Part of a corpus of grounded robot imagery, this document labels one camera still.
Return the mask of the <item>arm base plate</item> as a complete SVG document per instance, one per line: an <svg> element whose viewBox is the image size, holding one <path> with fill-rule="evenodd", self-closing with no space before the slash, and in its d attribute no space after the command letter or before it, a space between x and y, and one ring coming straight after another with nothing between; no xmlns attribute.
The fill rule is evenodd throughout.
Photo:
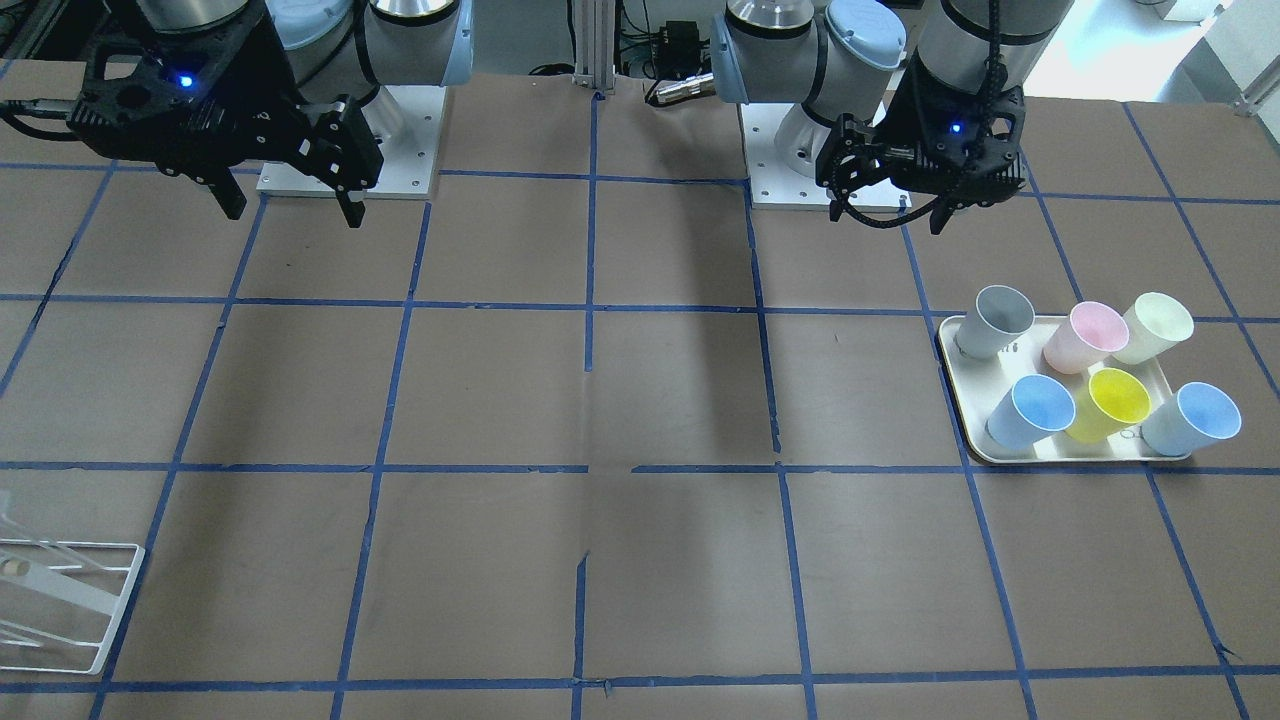
<svg viewBox="0 0 1280 720"><path fill-rule="evenodd" d="M381 86L364 108L384 158L374 187L353 199L428 200L436 178L436 156L449 88L438 86ZM329 197L333 190L285 163L265 161L256 184L260 193L279 197Z"/></svg>
<svg viewBox="0 0 1280 720"><path fill-rule="evenodd" d="M815 181L815 161L829 131L797 104L741 104L739 114L751 205L826 213L829 196Z"/></svg>

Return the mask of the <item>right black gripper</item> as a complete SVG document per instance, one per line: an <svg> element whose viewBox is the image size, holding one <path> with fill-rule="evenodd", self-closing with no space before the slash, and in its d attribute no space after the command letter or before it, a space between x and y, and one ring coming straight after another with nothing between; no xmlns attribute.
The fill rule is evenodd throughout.
<svg viewBox="0 0 1280 720"><path fill-rule="evenodd" d="M308 102L264 1L110 1L67 115L105 158L148 161L205 184L229 220L247 197L230 169L279 161L335 191L346 224L365 218L381 152L355 99Z"/></svg>

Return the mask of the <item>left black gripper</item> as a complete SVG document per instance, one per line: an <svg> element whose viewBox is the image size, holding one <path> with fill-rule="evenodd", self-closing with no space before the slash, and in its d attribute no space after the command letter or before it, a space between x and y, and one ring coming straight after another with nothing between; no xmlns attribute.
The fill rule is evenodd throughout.
<svg viewBox="0 0 1280 720"><path fill-rule="evenodd" d="M884 118L868 126L844 113L817 155L829 222L850 217L852 195L881 181L936 196L928 218L934 236L963 206L1009 200L1027 186L1024 119L1025 96L1010 85L1004 61L980 60L973 91L946 85L922 60L909 61Z"/></svg>

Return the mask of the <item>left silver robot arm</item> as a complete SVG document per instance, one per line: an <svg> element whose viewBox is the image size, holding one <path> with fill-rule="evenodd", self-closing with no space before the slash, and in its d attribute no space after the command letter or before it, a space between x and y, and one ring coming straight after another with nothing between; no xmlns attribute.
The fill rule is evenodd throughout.
<svg viewBox="0 0 1280 720"><path fill-rule="evenodd" d="M1024 82L1069 1L941 1L915 45L883 3L730 1L710 61L726 102L785 104L777 149L850 217L888 229L1027 184Z"/></svg>

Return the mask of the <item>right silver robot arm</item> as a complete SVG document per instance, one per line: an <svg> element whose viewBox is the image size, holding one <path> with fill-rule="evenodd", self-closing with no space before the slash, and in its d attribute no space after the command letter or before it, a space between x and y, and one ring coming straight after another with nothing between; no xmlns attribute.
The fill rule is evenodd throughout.
<svg viewBox="0 0 1280 720"><path fill-rule="evenodd" d="M232 170L275 161L324 183L349 227L387 177L367 106L390 86L462 85L466 1L110 1L69 133L96 154L206 187L237 219Z"/></svg>

